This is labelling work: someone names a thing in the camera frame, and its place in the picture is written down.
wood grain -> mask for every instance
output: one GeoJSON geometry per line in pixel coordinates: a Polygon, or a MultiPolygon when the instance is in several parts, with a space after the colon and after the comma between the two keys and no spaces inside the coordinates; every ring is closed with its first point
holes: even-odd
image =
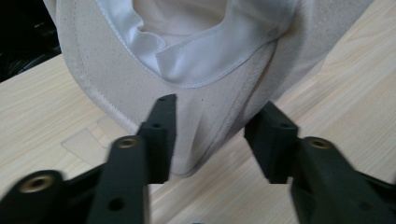
{"type": "MultiPolygon", "coordinates": [[[[355,167],[396,174],[396,2],[377,0],[323,64],[276,102],[300,136],[333,141],[355,167]]],[[[81,131],[105,146],[112,126],[56,57],[0,84],[0,193],[36,170],[75,176],[91,166],[62,147],[81,131]]],[[[151,193],[152,223],[296,223],[288,186],[269,185],[242,133],[196,174],[151,193]]]]}

baseball cap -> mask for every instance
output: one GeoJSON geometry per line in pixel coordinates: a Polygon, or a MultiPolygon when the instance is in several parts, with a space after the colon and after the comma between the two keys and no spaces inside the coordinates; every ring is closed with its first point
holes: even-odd
{"type": "Polygon", "coordinates": [[[371,1],[46,1],[70,73],[134,134],[177,95],[172,173],[188,176],[319,63],[371,1]]]}

